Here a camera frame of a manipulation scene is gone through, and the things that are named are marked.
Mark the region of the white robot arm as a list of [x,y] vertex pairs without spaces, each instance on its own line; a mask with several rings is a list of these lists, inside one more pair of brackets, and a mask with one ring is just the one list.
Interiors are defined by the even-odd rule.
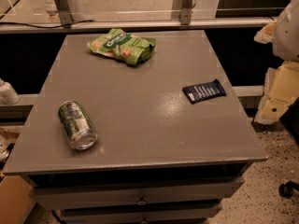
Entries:
[[299,0],[291,0],[278,16],[272,47],[279,58],[299,61]]

